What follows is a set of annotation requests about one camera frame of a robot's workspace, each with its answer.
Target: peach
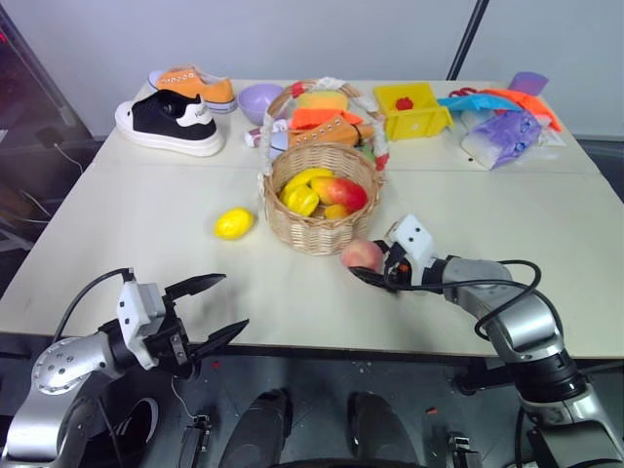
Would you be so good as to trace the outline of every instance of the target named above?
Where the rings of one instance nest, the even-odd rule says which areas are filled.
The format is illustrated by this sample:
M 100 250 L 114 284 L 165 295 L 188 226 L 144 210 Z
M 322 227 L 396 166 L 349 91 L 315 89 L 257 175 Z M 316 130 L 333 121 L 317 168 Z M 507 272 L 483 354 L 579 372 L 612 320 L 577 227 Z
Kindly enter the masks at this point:
M 340 261 L 346 267 L 364 266 L 380 272 L 383 264 L 383 252 L 375 242 L 356 239 L 344 248 Z

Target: red mango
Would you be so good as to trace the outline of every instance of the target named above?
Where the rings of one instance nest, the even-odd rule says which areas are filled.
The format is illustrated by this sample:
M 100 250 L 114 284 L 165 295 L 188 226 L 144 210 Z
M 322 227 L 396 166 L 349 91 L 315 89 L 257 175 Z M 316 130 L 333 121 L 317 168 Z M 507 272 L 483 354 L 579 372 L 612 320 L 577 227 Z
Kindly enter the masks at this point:
M 367 191 L 348 178 L 314 177 L 310 186 L 326 205 L 344 205 L 350 213 L 361 210 L 369 200 Z

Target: toy fruit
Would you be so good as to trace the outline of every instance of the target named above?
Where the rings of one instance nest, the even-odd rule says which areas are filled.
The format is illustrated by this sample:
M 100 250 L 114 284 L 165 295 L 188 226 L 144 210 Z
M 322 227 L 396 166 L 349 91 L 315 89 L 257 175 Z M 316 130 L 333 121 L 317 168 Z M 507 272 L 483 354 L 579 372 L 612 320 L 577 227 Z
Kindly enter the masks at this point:
M 287 183 L 286 186 L 282 189 L 282 193 L 286 194 L 295 187 L 298 187 L 299 185 L 306 185 L 314 177 L 333 177 L 333 172 L 325 168 L 310 168 L 306 169 L 305 171 L 301 171 L 299 174 L 289 180 L 289 183 Z
M 298 215 L 310 216 L 319 205 L 319 196 L 307 185 L 299 185 L 286 193 L 283 203 Z
M 326 205 L 344 205 L 351 213 L 362 209 L 369 200 L 367 191 L 348 178 L 314 177 L 310 186 Z
M 342 251 L 340 261 L 344 266 L 364 266 L 373 271 L 381 271 L 383 263 L 383 252 L 379 246 L 372 241 L 356 239 L 347 244 Z
M 344 205 L 329 205 L 324 211 L 325 219 L 340 219 L 348 217 L 349 211 Z
M 254 225 L 254 215 L 245 208 L 233 208 L 222 214 L 214 224 L 216 237 L 229 241 L 245 235 Z
M 413 109 L 413 102 L 409 97 L 401 97 L 397 100 L 397 103 L 394 104 L 397 110 L 410 110 Z

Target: red toy apple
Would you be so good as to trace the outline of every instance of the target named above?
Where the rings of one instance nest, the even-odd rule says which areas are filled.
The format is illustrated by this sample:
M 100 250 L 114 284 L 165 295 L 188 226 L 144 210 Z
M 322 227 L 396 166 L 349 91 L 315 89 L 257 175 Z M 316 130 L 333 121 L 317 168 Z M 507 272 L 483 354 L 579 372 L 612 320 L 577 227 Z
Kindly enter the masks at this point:
M 413 102 L 409 97 L 401 97 L 397 100 L 397 103 L 394 104 L 397 110 L 410 110 L 413 109 Z

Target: orange sneaker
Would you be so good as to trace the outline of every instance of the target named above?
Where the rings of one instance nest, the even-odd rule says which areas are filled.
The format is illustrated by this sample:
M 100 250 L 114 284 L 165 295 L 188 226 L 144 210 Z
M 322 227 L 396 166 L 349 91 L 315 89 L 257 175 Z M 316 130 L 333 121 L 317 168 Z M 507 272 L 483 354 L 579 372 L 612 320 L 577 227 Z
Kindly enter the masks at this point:
M 209 75 L 194 65 L 152 71 L 148 83 L 155 91 L 171 90 L 188 98 L 200 95 L 212 112 L 226 113 L 236 109 L 229 78 Z

